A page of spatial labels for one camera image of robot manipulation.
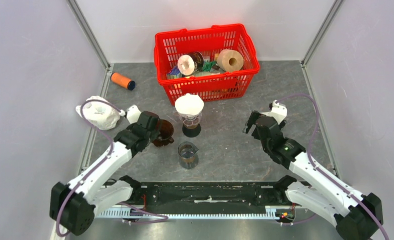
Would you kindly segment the brown plastic coffee dripper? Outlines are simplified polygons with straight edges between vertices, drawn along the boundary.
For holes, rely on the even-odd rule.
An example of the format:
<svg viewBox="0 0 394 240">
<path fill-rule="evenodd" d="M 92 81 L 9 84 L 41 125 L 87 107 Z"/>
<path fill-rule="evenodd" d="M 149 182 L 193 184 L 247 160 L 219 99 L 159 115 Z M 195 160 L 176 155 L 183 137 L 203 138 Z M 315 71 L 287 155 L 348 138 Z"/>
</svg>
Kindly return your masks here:
<svg viewBox="0 0 394 240">
<path fill-rule="evenodd" d="M 156 147 L 159 148 L 174 143 L 174 127 L 171 122 L 161 119 L 157 127 L 159 128 L 159 136 L 152 142 Z"/>
</svg>

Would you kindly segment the clear glass coffee dripper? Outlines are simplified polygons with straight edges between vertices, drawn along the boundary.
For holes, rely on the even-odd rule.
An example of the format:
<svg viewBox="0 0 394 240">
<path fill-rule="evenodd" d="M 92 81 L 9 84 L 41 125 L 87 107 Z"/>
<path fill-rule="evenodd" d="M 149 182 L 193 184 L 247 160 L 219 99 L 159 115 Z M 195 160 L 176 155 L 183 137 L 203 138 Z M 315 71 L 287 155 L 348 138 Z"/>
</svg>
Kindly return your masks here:
<svg viewBox="0 0 394 240">
<path fill-rule="evenodd" d="M 183 114 L 179 113 L 178 111 L 175 113 L 176 116 L 179 117 L 179 119 L 182 121 L 182 124 L 189 129 L 196 128 L 197 125 L 200 124 L 201 118 L 202 118 L 202 112 L 199 112 L 196 115 L 189 115 L 189 114 Z"/>
</svg>

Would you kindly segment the white paper coffee filter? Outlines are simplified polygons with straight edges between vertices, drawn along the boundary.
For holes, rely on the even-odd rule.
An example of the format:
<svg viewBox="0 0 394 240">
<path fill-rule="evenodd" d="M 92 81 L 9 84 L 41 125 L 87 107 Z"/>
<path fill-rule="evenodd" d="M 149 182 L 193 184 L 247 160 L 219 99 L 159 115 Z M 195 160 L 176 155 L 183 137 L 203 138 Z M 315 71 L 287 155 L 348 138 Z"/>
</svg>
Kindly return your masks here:
<svg viewBox="0 0 394 240">
<path fill-rule="evenodd" d="M 180 115 L 197 116 L 204 107 L 204 101 L 195 94 L 186 93 L 175 101 L 175 109 Z"/>
</svg>

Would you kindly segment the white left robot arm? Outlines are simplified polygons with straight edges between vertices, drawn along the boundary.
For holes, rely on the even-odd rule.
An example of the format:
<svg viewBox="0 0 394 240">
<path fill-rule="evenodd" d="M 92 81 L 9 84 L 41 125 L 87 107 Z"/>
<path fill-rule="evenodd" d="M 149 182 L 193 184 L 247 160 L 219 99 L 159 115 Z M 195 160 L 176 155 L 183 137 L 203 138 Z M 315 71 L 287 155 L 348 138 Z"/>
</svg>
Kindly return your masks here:
<svg viewBox="0 0 394 240">
<path fill-rule="evenodd" d="M 79 236 L 95 217 L 120 202 L 136 204 L 142 191 L 118 180 L 104 189 L 103 184 L 137 153 L 142 152 L 160 134 L 160 118 L 149 111 L 129 111 L 130 125 L 111 139 L 106 152 L 89 168 L 68 183 L 56 183 L 50 194 L 49 216 L 56 221 L 56 233 Z"/>
</svg>

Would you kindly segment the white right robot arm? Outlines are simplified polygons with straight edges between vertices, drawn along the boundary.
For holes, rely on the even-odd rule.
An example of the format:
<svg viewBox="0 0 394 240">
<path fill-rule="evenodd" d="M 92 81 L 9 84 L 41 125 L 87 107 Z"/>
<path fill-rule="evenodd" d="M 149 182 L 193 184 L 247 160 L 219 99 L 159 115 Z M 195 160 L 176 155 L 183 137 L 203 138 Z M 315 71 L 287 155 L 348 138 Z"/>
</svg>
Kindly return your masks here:
<svg viewBox="0 0 394 240">
<path fill-rule="evenodd" d="M 307 181 L 305 186 L 287 175 L 278 181 L 274 200 L 281 205 L 298 204 L 327 220 L 344 240 L 369 240 L 383 228 L 382 201 L 374 193 L 368 195 L 344 183 L 307 152 L 297 141 L 283 136 L 285 122 L 270 114 L 251 112 L 243 132 L 255 127 L 252 137 L 259 140 L 263 151 L 277 164 Z"/>
</svg>

